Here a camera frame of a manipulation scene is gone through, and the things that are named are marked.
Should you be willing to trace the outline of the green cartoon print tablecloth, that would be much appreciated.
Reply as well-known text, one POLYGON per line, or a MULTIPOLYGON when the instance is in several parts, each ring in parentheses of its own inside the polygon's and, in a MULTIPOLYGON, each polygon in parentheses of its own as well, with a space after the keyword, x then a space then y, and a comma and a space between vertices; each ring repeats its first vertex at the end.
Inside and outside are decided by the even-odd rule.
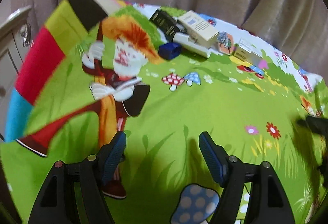
POLYGON ((161 9, 121 0, 62 0, 32 41, 8 103, 1 162, 20 219, 51 165, 78 162, 117 131, 127 146, 107 203, 117 223, 207 223, 221 196, 198 146, 207 131, 229 155, 275 169, 296 223, 322 205, 323 177, 292 142, 292 122, 327 117, 327 86, 277 48, 206 17, 219 37, 207 59, 168 43, 150 17, 161 9), (233 55, 243 38, 255 66, 233 55))

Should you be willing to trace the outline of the white tube box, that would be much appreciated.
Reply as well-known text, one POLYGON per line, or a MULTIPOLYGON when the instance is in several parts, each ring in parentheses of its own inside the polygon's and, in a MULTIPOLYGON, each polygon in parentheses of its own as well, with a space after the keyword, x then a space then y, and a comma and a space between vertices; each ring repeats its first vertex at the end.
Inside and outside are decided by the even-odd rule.
POLYGON ((195 54, 201 55, 205 58, 209 58, 211 53, 208 48, 197 44, 188 34, 175 33, 173 42, 182 45, 185 49, 195 54))

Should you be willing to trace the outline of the white cabinet with silver edge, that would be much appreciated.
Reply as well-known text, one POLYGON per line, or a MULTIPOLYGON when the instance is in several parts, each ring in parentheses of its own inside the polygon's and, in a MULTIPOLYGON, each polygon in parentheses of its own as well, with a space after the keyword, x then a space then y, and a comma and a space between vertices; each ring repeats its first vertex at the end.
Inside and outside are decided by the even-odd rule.
POLYGON ((31 47, 28 14, 32 7, 17 9, 1 21, 1 141, 5 137, 6 114, 11 92, 24 58, 31 47))

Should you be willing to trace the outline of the small beige labelled box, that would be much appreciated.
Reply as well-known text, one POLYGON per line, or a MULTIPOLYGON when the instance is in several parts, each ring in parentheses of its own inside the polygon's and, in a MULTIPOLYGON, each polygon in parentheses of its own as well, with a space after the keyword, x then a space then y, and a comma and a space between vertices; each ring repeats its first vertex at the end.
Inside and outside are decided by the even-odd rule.
POLYGON ((262 53, 249 41, 241 38, 237 43, 233 55, 241 61, 257 66, 262 60, 262 53))

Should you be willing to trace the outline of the blue pencil sharpener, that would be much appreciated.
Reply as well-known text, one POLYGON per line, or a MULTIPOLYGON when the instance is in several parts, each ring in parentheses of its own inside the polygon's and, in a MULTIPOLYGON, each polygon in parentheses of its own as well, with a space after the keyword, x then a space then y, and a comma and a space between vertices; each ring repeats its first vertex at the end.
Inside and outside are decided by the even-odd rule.
POLYGON ((181 50, 182 46, 180 44, 168 42, 158 48, 158 54, 165 60, 172 60, 180 55, 181 50))

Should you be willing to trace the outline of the beige barcode carton box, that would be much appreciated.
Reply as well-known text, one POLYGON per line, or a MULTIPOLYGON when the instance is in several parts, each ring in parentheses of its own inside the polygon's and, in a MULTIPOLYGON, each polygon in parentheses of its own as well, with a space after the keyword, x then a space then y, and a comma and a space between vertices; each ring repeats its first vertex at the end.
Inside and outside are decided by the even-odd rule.
POLYGON ((219 31, 199 14, 190 10, 177 19, 197 44, 210 48, 216 42, 219 31))

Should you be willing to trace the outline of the black rectangular box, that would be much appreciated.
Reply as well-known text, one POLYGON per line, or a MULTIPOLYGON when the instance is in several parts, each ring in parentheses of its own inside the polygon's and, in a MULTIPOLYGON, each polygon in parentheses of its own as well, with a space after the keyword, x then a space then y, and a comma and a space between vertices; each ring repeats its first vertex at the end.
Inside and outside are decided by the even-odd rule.
POLYGON ((153 13, 150 17, 150 21, 164 33, 165 38, 169 42, 173 41, 176 33, 186 33, 186 29, 181 24, 179 24, 166 11, 161 9, 157 9, 153 13))

